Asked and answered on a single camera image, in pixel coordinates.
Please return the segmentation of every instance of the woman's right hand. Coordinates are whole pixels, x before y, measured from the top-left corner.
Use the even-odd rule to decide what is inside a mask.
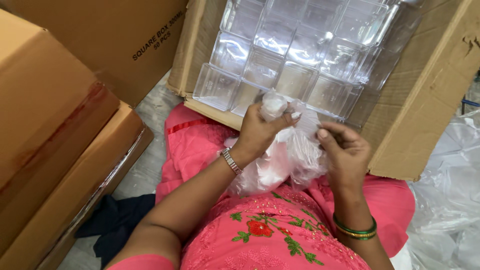
[[[327,179],[334,193],[361,194],[370,145],[354,130],[324,122],[317,138],[327,152]]]

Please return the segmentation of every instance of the white plastic bag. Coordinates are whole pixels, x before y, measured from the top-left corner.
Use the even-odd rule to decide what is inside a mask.
[[[480,269],[480,110],[455,117],[417,183],[407,242],[415,270]]]
[[[310,185],[311,179],[326,173],[319,158],[325,153],[320,150],[320,143],[315,138],[318,121],[314,111],[294,101],[288,105],[287,100],[270,91],[263,97],[261,116],[267,121],[282,116],[286,110],[300,112],[302,116],[295,127],[280,131],[263,154],[238,175],[228,188],[229,193],[239,196],[261,194],[276,189],[288,177],[292,187],[302,190]],[[232,146],[228,139],[226,146]]]

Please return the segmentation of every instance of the cardboard box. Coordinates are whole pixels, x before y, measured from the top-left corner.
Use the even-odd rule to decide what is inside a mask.
[[[187,0],[0,0],[48,29],[135,107],[170,69]]]
[[[0,10],[0,255],[118,104],[48,31]]]
[[[152,139],[138,114],[122,103],[0,258],[0,269],[36,269],[85,206],[97,202],[92,196],[111,193]]]
[[[167,87],[185,105],[240,130],[242,118],[192,99],[202,63],[209,62],[226,0],[188,6]],[[383,87],[361,130],[373,148],[371,174],[418,180],[480,63],[480,1],[430,0],[423,20]]]

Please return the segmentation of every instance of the open cardboard box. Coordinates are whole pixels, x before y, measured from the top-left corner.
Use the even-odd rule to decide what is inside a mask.
[[[209,62],[227,0],[191,0],[167,87],[185,105],[239,130],[242,118],[192,99]],[[374,175],[418,180],[480,66],[480,1],[429,0],[361,135]]]

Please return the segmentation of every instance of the metal watch strap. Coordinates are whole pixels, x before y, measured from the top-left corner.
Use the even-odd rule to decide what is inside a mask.
[[[223,157],[225,158],[225,160],[227,161],[227,163],[228,163],[228,165],[230,166],[230,168],[232,168],[232,170],[233,170],[236,174],[241,174],[243,171],[237,166],[237,164],[235,163],[235,161],[233,161],[232,157],[230,156],[230,153],[228,152],[230,149],[231,149],[231,147],[225,148],[225,149],[222,151],[222,155],[223,155]]]

